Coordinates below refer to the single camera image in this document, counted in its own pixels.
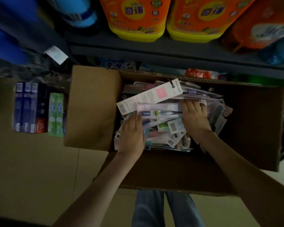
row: corrugated cardboard edge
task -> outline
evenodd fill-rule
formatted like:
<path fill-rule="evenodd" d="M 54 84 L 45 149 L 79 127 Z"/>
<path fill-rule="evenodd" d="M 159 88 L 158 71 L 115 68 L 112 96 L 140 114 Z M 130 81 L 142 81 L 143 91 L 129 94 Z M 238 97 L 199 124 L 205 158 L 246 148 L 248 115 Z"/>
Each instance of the corrugated cardboard edge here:
<path fill-rule="evenodd" d="M 276 172 L 279 172 L 279 169 L 280 169 L 280 159 L 281 159 L 281 149 L 282 149 L 282 136 L 283 136 L 283 129 L 284 129 L 284 111 L 281 114 L 281 119 L 283 120 L 283 122 L 280 124 L 280 130 L 281 130 L 282 134 L 281 134 L 281 139 L 280 139 L 280 142 L 279 142 L 280 143 L 280 149 L 278 151 L 279 164 L 277 165 Z"/>
<path fill-rule="evenodd" d="M 152 187 L 139 187 L 139 186 L 122 186 L 120 185 L 119 188 L 122 189 L 146 189 L 146 190 L 159 190 L 159 191 L 171 191 L 170 189 L 164 188 L 152 188 Z M 211 192 L 202 192 L 202 191 L 194 191 L 194 190 L 176 190 L 182 193 L 189 193 L 189 194 L 197 194 L 197 195 L 205 195 L 205 196 L 214 196 L 214 197 L 238 197 L 234 194 L 227 194 L 227 193 L 211 193 Z"/>
<path fill-rule="evenodd" d="M 168 79 L 179 79 L 179 80 L 187 80 L 187 81 L 197 81 L 197 82 L 204 82 L 204 83 L 216 83 L 216 84 L 231 84 L 231 85 L 246 85 L 246 86 L 258 86 L 258 84 L 251 84 L 251 83 L 244 83 L 244 82 L 235 82 L 235 81 L 228 81 L 228 80 L 213 80 L 213 79 L 205 79 L 199 77 L 192 77 L 192 76 L 177 76 L 177 75 L 170 75 L 170 74 L 161 74 L 155 72 L 142 72 L 137 70 L 123 70 L 123 69 L 114 69 L 120 72 L 128 72 L 128 73 L 137 73 L 142 75 L 149 75 L 149 76 L 161 76 L 166 77 Z"/>

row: laundry detergent bottle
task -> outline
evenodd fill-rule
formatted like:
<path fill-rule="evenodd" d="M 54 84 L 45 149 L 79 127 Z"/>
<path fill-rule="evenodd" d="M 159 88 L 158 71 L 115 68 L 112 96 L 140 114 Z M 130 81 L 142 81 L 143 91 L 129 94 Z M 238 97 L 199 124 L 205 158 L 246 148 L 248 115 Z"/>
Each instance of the laundry detergent bottle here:
<path fill-rule="evenodd" d="M 237 53 L 262 49 L 284 37 L 284 0 L 256 0 L 223 35 L 224 46 Z"/>
<path fill-rule="evenodd" d="M 163 35 L 170 1 L 100 0 L 110 30 L 140 42 L 154 42 Z"/>
<path fill-rule="evenodd" d="M 167 20 L 170 37 L 206 43 L 219 38 L 254 0 L 174 0 Z"/>

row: leg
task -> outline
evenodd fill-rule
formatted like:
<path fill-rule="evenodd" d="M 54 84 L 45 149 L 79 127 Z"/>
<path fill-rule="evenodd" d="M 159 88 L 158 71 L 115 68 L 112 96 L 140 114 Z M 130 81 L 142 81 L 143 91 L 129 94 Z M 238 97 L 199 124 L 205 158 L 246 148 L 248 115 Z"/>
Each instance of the leg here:
<path fill-rule="evenodd" d="M 139 190 L 132 227 L 165 227 L 164 192 Z"/>
<path fill-rule="evenodd" d="M 166 196 L 176 227 L 205 226 L 189 194 L 168 191 Z"/>

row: tile floor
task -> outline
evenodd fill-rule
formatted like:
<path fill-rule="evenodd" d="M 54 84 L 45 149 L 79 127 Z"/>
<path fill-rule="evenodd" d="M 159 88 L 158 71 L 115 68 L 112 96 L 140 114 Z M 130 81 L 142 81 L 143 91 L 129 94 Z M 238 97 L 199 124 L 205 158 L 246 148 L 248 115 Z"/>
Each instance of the tile floor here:
<path fill-rule="evenodd" d="M 0 216 L 51 225 L 97 175 L 106 152 L 68 148 L 63 139 L 11 130 L 13 81 L 0 79 Z M 284 184 L 280 172 L 267 172 Z M 102 226 L 130 226 L 136 191 L 119 189 Z M 192 195 L 206 226 L 258 226 L 235 197 Z M 166 227 L 174 226 L 167 202 Z"/>

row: dark shelf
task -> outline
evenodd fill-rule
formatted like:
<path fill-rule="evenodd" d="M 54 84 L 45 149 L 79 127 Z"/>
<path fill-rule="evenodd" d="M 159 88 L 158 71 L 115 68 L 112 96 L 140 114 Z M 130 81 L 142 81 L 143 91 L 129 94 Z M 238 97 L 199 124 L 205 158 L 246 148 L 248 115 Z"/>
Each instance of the dark shelf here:
<path fill-rule="evenodd" d="M 231 53 L 219 40 L 205 44 L 186 43 L 174 41 L 165 33 L 155 42 L 142 43 L 121 39 L 108 30 L 92 37 L 70 32 L 64 36 L 75 55 L 284 79 L 284 64 L 270 66 L 262 62 L 256 53 Z"/>

